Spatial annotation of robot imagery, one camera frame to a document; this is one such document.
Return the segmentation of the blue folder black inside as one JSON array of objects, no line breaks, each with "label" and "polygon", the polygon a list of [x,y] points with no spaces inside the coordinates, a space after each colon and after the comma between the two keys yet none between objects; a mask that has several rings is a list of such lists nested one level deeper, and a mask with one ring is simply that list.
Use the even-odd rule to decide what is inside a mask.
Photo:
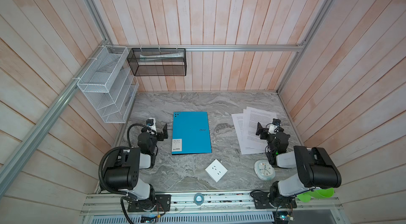
[{"label": "blue folder black inside", "polygon": [[211,153],[208,114],[177,111],[173,113],[173,155]]}]

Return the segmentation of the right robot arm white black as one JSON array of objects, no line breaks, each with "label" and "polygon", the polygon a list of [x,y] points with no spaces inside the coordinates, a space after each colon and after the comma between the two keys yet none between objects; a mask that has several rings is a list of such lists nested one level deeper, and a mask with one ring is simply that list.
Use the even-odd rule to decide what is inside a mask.
[{"label": "right robot arm white black", "polygon": [[293,151],[287,151],[290,135],[284,132],[279,119],[264,127],[258,122],[255,134],[267,142],[266,160],[256,162],[258,176],[274,178],[275,168],[297,170],[295,175],[272,184],[267,194],[269,205],[294,206],[300,194],[340,187],[340,172],[324,148],[294,146]]}]

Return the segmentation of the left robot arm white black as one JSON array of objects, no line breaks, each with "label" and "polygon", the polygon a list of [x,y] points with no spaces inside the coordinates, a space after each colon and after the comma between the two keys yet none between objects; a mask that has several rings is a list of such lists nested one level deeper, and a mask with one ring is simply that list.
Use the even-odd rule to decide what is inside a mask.
[{"label": "left robot arm white black", "polygon": [[142,127],[137,138],[137,146],[118,146],[110,149],[102,157],[99,168],[99,186],[113,194],[122,196],[131,206],[137,206],[143,211],[156,210],[159,206],[153,185],[145,183],[140,178],[140,170],[152,169],[158,155],[159,141],[168,138],[167,125],[162,132],[157,132],[152,120],[146,125],[132,124],[127,130],[127,136],[133,127]]}]

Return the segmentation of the bottom printed paper sheet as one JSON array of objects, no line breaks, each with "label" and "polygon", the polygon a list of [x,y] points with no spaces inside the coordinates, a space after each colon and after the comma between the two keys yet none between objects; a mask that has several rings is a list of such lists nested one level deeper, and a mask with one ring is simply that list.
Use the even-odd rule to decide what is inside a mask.
[{"label": "bottom printed paper sheet", "polygon": [[248,154],[255,154],[255,149],[246,148],[242,142],[242,135],[243,135],[243,114],[232,114],[232,119],[234,123],[234,127],[237,134],[237,140],[239,142],[240,150],[242,155]]}]

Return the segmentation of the middle printed paper sheet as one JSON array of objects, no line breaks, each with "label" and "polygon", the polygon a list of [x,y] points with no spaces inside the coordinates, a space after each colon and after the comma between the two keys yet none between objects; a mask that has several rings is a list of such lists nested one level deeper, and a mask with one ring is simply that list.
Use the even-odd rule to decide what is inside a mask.
[{"label": "middle printed paper sheet", "polygon": [[257,136],[256,129],[259,122],[263,127],[272,122],[272,119],[277,118],[277,114],[270,111],[247,107],[243,111],[243,135],[242,142],[246,148],[255,149],[255,154],[263,153],[267,146],[266,140],[261,140]]}]

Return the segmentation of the white oval alarm clock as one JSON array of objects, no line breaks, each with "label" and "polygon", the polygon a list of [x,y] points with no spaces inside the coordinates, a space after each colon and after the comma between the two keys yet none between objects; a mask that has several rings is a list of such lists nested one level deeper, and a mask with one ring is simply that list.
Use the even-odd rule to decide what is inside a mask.
[{"label": "white oval alarm clock", "polygon": [[255,162],[254,171],[258,178],[263,181],[270,181],[276,177],[274,167],[265,159]]}]

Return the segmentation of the green plastic funnel cup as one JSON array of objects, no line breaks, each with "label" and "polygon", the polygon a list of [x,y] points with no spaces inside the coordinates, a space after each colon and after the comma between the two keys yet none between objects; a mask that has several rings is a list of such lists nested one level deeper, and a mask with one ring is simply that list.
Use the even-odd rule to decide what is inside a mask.
[{"label": "green plastic funnel cup", "polygon": [[308,191],[297,195],[297,198],[302,202],[310,202],[311,199],[326,199],[331,198],[335,193],[334,188],[320,189],[314,191]]}]

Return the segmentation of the blue tape roll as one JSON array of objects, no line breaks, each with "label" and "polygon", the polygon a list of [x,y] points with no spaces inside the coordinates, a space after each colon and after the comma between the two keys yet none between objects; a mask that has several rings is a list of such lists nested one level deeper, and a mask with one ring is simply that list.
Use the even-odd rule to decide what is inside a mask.
[{"label": "blue tape roll", "polygon": [[204,203],[204,201],[205,201],[205,199],[204,199],[204,195],[202,193],[196,193],[194,195],[193,202],[197,206],[201,206]]}]

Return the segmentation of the white wall socket plate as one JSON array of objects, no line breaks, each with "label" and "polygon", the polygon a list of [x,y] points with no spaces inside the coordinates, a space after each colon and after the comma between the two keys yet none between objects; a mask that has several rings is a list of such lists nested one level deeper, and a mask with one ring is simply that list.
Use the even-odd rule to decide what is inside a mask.
[{"label": "white wall socket plate", "polygon": [[219,160],[215,159],[205,171],[215,182],[218,182],[228,170]]}]

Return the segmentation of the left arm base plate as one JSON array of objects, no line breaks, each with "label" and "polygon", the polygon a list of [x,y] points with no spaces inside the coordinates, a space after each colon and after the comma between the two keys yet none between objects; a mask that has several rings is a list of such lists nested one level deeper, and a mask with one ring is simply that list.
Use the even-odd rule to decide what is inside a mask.
[{"label": "left arm base plate", "polygon": [[151,195],[148,199],[129,203],[128,212],[168,212],[171,206],[170,194]]}]

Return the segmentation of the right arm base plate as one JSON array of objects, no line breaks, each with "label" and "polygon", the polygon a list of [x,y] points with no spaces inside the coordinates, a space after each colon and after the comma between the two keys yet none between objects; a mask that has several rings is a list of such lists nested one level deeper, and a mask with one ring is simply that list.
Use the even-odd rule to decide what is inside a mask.
[{"label": "right arm base plate", "polygon": [[254,190],[250,192],[256,209],[287,208],[295,209],[297,204],[295,197],[283,197],[271,192]]}]

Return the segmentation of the aluminium mounting rail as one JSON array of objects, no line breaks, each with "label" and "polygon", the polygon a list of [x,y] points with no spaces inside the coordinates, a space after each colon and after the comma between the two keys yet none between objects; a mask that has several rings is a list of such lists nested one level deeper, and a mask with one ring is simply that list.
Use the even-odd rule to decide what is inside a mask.
[{"label": "aluminium mounting rail", "polygon": [[[194,203],[196,191],[192,192],[158,192],[156,196],[170,195],[170,210],[168,213],[209,213],[209,212],[254,212],[260,211],[255,207],[259,200],[250,196],[249,190],[242,191],[202,191],[204,202]],[[101,193],[89,194],[80,211],[81,216],[121,215],[120,195]],[[311,199],[309,202],[296,201],[293,204],[279,207],[278,210],[332,210],[343,209],[339,198]]]}]

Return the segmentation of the horizontal aluminium frame bar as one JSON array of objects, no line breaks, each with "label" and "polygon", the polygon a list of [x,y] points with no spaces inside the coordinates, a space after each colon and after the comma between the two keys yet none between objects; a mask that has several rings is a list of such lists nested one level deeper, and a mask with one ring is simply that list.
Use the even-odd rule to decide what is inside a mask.
[{"label": "horizontal aluminium frame bar", "polygon": [[260,45],[123,45],[130,48],[183,48],[187,52],[299,52],[304,46],[298,44],[260,44]]}]

